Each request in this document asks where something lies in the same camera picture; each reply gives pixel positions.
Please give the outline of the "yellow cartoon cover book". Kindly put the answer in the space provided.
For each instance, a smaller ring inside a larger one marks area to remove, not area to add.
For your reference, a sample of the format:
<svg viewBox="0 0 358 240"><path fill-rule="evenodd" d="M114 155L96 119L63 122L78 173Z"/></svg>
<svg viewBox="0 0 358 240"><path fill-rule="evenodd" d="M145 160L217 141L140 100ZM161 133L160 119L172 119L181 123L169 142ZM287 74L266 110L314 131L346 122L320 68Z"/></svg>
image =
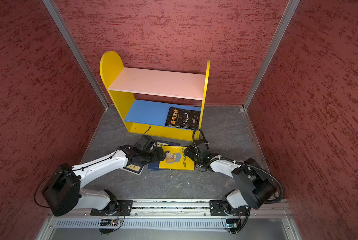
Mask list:
<svg viewBox="0 0 358 240"><path fill-rule="evenodd" d="M161 148L164 151L165 158L159 163L160 169L185 171L195 170L194 161L184 154L186 147L162 146Z"/></svg>

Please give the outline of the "black Murphy's law book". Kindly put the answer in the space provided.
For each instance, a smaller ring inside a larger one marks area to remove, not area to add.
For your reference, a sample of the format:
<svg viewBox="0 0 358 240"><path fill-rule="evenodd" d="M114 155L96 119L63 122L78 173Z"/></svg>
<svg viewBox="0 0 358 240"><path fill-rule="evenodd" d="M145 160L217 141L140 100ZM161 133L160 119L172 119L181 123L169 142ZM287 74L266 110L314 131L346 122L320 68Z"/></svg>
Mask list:
<svg viewBox="0 0 358 240"><path fill-rule="evenodd" d="M195 130L200 124L201 111L170 107L165 121L166 127Z"/></svg>

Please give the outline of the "navy book with label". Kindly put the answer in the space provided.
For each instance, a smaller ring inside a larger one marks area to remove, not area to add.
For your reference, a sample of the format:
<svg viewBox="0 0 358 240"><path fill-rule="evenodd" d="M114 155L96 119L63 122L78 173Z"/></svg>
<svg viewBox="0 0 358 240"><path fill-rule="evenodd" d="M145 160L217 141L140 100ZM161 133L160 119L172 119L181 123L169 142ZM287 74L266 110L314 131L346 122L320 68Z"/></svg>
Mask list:
<svg viewBox="0 0 358 240"><path fill-rule="evenodd" d="M174 143L174 142L168 142L168 141L156 141L157 146L158 147L163 147L163 146L181 146L179 143Z"/></svg>

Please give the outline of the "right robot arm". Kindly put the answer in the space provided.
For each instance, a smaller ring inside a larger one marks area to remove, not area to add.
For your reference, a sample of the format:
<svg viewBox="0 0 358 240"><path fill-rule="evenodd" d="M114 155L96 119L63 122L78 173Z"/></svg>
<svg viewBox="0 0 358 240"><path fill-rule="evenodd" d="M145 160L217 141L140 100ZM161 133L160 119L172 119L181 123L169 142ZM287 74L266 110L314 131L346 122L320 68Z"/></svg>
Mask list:
<svg viewBox="0 0 358 240"><path fill-rule="evenodd" d="M184 155L204 170L224 174L234 179L238 189L227 194L226 206L238 209L247 206L259 209L270 201L280 187L269 172L262 169L254 159L240 162L211 153L204 140L195 141L184 150Z"/></svg>

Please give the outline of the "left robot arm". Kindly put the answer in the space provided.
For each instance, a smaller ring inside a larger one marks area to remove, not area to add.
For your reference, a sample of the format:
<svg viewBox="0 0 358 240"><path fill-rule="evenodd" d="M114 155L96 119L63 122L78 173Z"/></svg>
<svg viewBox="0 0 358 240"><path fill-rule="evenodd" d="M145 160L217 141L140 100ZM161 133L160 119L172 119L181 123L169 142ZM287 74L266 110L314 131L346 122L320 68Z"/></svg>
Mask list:
<svg viewBox="0 0 358 240"><path fill-rule="evenodd" d="M77 209L92 209L107 216L119 214L122 208L110 190L94 191L85 186L127 165L145 166L165 158L166 153L157 142L143 135L134 145L118 146L114 152L96 160L74 166L60 165L49 177L42 196L56 217Z"/></svg>

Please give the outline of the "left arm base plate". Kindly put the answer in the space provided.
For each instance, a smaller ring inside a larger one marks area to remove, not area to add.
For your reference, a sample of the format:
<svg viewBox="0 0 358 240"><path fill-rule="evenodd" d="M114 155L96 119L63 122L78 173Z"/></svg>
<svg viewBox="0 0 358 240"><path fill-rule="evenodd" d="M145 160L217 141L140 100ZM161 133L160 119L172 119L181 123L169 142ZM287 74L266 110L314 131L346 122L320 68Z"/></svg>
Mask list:
<svg viewBox="0 0 358 240"><path fill-rule="evenodd" d="M133 200L116 200L110 203L103 209L92 209L91 216L129 216L132 210Z"/></svg>

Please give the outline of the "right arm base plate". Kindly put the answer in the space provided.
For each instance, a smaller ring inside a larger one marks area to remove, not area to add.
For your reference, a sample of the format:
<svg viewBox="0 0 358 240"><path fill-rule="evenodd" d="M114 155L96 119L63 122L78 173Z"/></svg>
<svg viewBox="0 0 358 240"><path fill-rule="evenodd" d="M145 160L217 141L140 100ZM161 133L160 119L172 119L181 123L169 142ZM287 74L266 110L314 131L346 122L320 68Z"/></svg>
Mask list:
<svg viewBox="0 0 358 240"><path fill-rule="evenodd" d="M236 217L242 212L242 209L234 209L227 201L210 200L211 216L233 216Z"/></svg>

